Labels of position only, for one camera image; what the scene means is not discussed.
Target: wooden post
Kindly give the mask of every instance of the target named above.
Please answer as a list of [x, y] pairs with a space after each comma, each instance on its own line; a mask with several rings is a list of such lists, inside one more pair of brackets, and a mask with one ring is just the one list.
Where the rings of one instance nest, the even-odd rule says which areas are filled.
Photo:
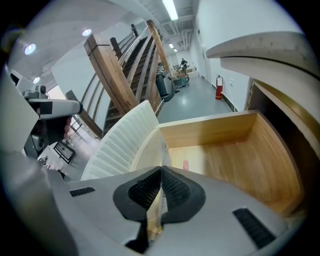
[[116, 38], [115, 37], [111, 37], [110, 38], [110, 42], [112, 44], [114, 53], [118, 57], [118, 60], [119, 60], [121, 58], [121, 56], [122, 56], [122, 52], [120, 50], [120, 47], [118, 45], [118, 42], [117, 42]]
[[131, 29], [132, 29], [132, 31], [133, 31], [134, 36], [135, 36], [135, 37], [138, 37], [139, 34], [138, 34], [138, 31], [137, 31], [137, 29], [136, 29], [135, 24], [131, 24]]
[[[65, 97], [68, 100], [73, 100], [73, 101], [78, 101], [77, 97], [75, 96], [74, 92], [72, 90], [68, 91], [65, 94]], [[81, 120], [86, 124], [86, 126], [89, 127], [89, 129], [91, 131], [93, 131], [93, 133], [95, 135], [97, 135], [100, 139], [102, 139], [102, 130], [100, 129], [100, 127], [95, 123], [95, 121], [90, 117], [90, 115], [88, 114], [87, 111], [85, 111], [84, 109], [82, 110], [82, 112], [78, 115]]]
[[146, 23], [148, 25], [150, 34], [152, 35], [153, 40], [155, 41], [155, 45], [156, 45], [156, 48], [158, 50], [158, 54], [160, 56], [163, 68], [164, 68], [164, 70], [168, 71], [170, 73], [170, 75], [171, 75], [171, 70], [169, 68], [169, 64], [168, 64], [167, 59], [166, 59], [165, 50], [164, 50], [164, 47], [162, 45], [162, 42], [161, 42], [159, 33], [158, 33], [157, 29], [156, 29], [156, 26], [155, 26], [155, 24], [154, 24], [154, 22], [152, 20], [148, 20]]
[[84, 44], [91, 64], [110, 99], [123, 115], [138, 105], [130, 85], [113, 53], [100, 34], [91, 34]]

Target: pink object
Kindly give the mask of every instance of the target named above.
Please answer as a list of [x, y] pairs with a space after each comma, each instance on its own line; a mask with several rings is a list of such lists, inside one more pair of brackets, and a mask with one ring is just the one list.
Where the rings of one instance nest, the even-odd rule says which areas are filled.
[[183, 161], [183, 169], [186, 171], [189, 171], [189, 161], [188, 160]]

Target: hallway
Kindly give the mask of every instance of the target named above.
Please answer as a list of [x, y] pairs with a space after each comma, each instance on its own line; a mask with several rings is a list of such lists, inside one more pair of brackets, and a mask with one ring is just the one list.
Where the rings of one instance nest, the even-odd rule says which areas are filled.
[[158, 115], [160, 124], [232, 112], [223, 99], [215, 99], [215, 89], [203, 78], [190, 78], [189, 84], [164, 103]]

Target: ceiling light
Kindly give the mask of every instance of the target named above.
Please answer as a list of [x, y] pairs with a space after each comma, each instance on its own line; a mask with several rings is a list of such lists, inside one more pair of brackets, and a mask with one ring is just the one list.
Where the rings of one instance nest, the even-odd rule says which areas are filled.
[[32, 54], [36, 49], [36, 45], [34, 43], [30, 43], [26, 48], [24, 48], [24, 54], [29, 55]]
[[33, 83], [34, 83], [34, 84], [38, 83], [39, 81], [40, 81], [40, 77], [39, 77], [39, 76], [36, 77], [35, 79], [33, 79]]
[[162, 0], [162, 3], [164, 4], [164, 7], [166, 8], [171, 20], [172, 21], [177, 20], [178, 14], [176, 11], [174, 0]]
[[91, 29], [90, 28], [88, 28], [88, 29], [86, 29], [85, 31], [82, 32], [82, 35], [84, 37], [89, 36], [90, 34], [91, 34]]

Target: finger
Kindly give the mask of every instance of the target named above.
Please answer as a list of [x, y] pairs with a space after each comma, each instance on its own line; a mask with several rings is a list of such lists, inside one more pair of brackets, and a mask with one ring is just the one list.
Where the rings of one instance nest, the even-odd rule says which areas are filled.
[[64, 131], [67, 133], [67, 132], [69, 132], [69, 130], [70, 130], [70, 126], [69, 126], [69, 125], [66, 125], [66, 126], [64, 127]]
[[66, 124], [70, 125], [71, 124], [71, 116], [66, 120]]

